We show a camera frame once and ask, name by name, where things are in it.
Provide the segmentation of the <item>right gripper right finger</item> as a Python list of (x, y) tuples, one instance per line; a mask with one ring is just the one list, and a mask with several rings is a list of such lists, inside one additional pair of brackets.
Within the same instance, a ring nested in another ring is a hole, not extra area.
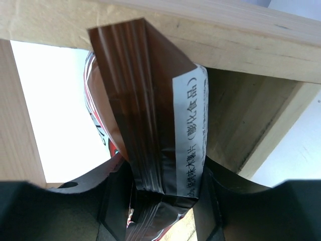
[(269, 188), (206, 158), (194, 218), (198, 240), (320, 240), (320, 181)]

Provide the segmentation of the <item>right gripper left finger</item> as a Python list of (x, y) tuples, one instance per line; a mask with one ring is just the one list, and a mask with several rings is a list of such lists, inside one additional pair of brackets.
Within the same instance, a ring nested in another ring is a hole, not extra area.
[(59, 188), (1, 182), (1, 240), (125, 240), (130, 165), (114, 157)]

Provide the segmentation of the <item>Chuba cassava chips bag front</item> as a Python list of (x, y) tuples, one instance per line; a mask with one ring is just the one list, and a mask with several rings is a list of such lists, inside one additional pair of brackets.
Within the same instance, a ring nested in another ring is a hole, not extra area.
[(88, 35), (136, 187), (126, 240), (159, 240), (199, 199), (208, 74), (146, 19)]

